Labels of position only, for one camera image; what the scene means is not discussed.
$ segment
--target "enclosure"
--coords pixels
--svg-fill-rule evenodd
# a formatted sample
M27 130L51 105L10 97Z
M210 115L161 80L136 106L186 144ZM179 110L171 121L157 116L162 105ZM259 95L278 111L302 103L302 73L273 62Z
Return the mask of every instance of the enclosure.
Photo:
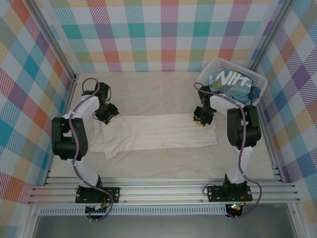
M0 0L0 237L315 237L316 12L314 0ZM193 84L216 58L267 79L246 170L259 206L230 221L227 203L202 192L237 163L217 112L207 146L90 153L103 185L120 188L109 217L90 223L80 180L53 154L52 119L89 77L111 87L119 117L192 115ZM248 185L246 211L261 193Z

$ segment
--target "white basket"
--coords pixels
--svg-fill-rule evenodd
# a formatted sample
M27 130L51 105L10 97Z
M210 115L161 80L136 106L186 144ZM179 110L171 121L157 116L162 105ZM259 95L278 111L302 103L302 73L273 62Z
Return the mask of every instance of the white basket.
M244 68L242 66L239 66L233 62L227 61L222 58L214 58L212 61L210 61L207 66L204 68L204 70L200 73L197 82L204 83L206 78L209 77L210 73L213 70L217 70L219 68L227 68L230 70L237 71L239 73L244 74L245 76L249 77L250 79L253 80L252 86L256 86L260 88L260 98L262 97L266 86L267 86L267 78L265 78L262 75L259 75L258 73L255 73L247 68ZM252 101L252 105L258 104L260 101L260 98L255 98Z

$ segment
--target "blue cloth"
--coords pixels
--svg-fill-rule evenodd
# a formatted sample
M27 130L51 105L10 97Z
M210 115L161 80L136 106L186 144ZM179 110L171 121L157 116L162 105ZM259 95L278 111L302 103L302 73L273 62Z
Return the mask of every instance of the blue cloth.
M260 88L252 86L251 93L249 94L249 99L252 101L254 98L260 98L260 92Z
M212 92L220 91L227 97L244 105L250 105L252 99L260 97L260 89L251 87L251 79L236 71L225 68L213 70L209 77L207 77L205 85L209 85Z

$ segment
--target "colorful checkered pattern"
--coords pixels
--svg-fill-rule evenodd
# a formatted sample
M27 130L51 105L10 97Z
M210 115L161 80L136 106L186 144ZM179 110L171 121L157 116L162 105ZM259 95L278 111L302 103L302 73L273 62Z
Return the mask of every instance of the colorful checkered pattern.
M264 44L264 42L265 42L265 40L266 40L266 38L268 36L268 33L272 29L273 23L276 20L278 14L280 13L284 2L285 2L285 0L279 0L278 1L278 4L276 5L275 10L274 10L274 12L273 12L273 14L272 14L272 16L271 16L266 28L265 28L265 30L263 31L263 34L262 34L262 36L261 36L261 38L260 38L260 40L259 40L259 42L257 44L257 47L256 47L256 49L253 52L253 55L252 55L251 60L249 62L248 68L251 68L251 66L254 63L254 60L258 56L258 53L259 53L261 47L263 46L263 44Z
M48 13L46 11L46 9L44 8L44 5L42 3L42 0L35 0L36 4L38 5L38 7L40 8L41 12L42 12L42 16L45 18L45 21L47 22L47 24L50 26L51 31L55 37L55 40L58 42L60 49L64 52L69 65L71 66L72 70L74 73L80 73L80 71L77 70L72 58L69 55L69 52L67 52L65 44L63 43L63 41L61 40L54 24L52 23L51 19L48 17Z
M50 2L81 68L95 72L201 71L214 57L243 63L272 1Z
M0 0L0 237L14 238L52 154L70 79L22 0Z
M261 100L283 173L317 231L317 1L298 0L270 46Z

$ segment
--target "white floor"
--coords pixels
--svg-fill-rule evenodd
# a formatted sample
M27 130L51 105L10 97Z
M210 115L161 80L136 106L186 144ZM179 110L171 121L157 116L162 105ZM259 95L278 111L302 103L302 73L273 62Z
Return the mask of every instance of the white floor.
M121 115L163 115L193 113L200 99L193 84L197 72L121 72L82 73L72 100L71 109L81 96L81 84L88 77L107 83L112 90L111 103ZM85 89L93 90L89 81ZM201 148L161 149L120 152L107 160L103 153L91 153L91 160L101 177L216 179L223 178L237 158L227 140L226 118L214 116L217 145ZM272 179L271 162L263 138L258 142L246 174L254 179ZM55 157L50 176L74 177L73 168Z

